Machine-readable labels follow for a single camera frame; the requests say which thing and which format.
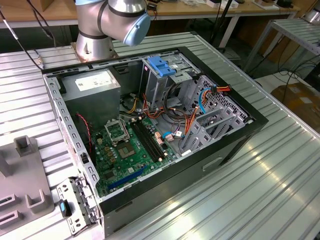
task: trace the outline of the blue tab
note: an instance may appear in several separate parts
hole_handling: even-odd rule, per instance
[[[61,211],[63,212],[64,210],[66,210],[65,208],[65,203],[64,202],[61,202],[60,203],[60,208],[61,208]]]
[[[150,65],[159,72],[161,77],[169,76],[175,74],[176,71],[173,70],[166,61],[162,60],[159,56],[148,57],[148,62]]]

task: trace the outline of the motherboard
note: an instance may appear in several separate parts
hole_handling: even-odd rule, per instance
[[[177,156],[148,118],[136,122],[116,120],[92,135],[100,197],[128,185],[174,161]]]

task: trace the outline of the desk leg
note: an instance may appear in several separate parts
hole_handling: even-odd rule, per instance
[[[246,62],[245,62],[244,67],[243,67],[243,71],[244,72],[246,72],[248,70],[249,66],[251,65],[252,61],[254,60],[254,57],[256,56],[256,54],[258,53],[258,51],[261,48],[262,44],[264,43],[266,37],[268,36],[268,34],[269,34],[270,30],[271,30],[271,24],[272,24],[272,21],[269,21],[269,23],[267,24],[267,26],[263,30],[261,36],[259,37],[258,41],[254,45],[252,51],[250,52],[248,58],[246,59]]]
[[[223,35],[223,38],[222,38],[222,40],[220,42],[219,48],[225,48],[226,47],[226,45],[227,45],[227,43],[228,43],[228,41],[230,39],[230,36],[231,36],[232,32],[235,29],[235,26],[236,26],[238,20],[239,20],[238,16],[233,16],[231,18],[231,21],[230,21],[230,23],[229,23],[229,25],[228,25],[228,27],[227,27],[224,35]]]
[[[296,16],[296,14],[297,14],[296,12],[289,14],[287,19],[293,19]],[[282,37],[282,34],[280,32],[278,32],[277,35],[275,36],[275,38],[273,39],[273,41],[270,43],[267,50],[264,52],[264,54],[263,54],[264,57],[267,54],[269,54],[272,51],[272,49],[274,49],[274,47],[276,46],[277,42],[280,40],[281,37]]]

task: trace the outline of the aluminum profile table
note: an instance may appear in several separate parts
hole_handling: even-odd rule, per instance
[[[320,136],[189,32],[114,42],[120,56],[186,46],[269,120],[227,164],[113,234],[118,239],[313,239],[320,230]],[[47,68],[77,63],[71,47],[39,50]],[[55,210],[2,239],[70,239],[55,186],[77,174],[40,72],[22,52],[0,54],[0,144],[33,136]],[[75,239],[101,239],[98,225]]]
[[[307,51],[312,52],[315,55],[320,54],[320,26],[312,25],[307,21],[297,18],[297,19],[281,19],[281,20],[271,20],[268,25],[265,27],[263,33],[260,38],[256,42],[253,47],[250,55],[248,56],[246,63],[244,65],[243,70],[246,72],[251,65],[254,57],[258,53],[262,44],[264,43],[266,37],[268,36],[271,29],[275,29],[278,31],[278,35],[275,37],[273,42],[270,44],[268,50],[264,55],[270,52],[282,35],[290,38],[295,41],[301,47],[305,48]]]

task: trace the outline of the cardboard box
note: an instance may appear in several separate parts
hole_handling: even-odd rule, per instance
[[[281,85],[271,92],[276,99],[282,101],[285,85]],[[301,118],[306,124],[320,133],[320,93],[302,83],[289,84],[284,103],[288,109]]]
[[[39,12],[43,12],[47,7],[50,6],[50,4],[53,3],[53,1],[54,0],[31,0],[31,3]],[[21,9],[31,9],[26,0],[0,0],[0,5]]]

